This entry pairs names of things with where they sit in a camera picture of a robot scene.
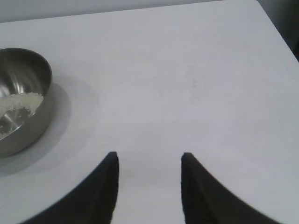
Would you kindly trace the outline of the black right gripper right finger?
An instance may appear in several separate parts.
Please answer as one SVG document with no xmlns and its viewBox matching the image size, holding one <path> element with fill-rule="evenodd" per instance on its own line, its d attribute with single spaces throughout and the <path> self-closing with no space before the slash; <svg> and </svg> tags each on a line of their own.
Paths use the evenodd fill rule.
<svg viewBox="0 0 299 224">
<path fill-rule="evenodd" d="M 181 200 L 186 224 L 276 224 L 214 178 L 192 153 L 181 157 Z"/>
</svg>

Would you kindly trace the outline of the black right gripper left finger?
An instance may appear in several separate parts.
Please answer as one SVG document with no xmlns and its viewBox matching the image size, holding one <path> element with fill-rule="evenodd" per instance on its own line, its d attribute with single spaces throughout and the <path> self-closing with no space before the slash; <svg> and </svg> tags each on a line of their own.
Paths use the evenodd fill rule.
<svg viewBox="0 0 299 224">
<path fill-rule="evenodd" d="M 75 189 L 28 224 L 110 224 L 119 188 L 119 159 L 110 152 Z"/>
</svg>

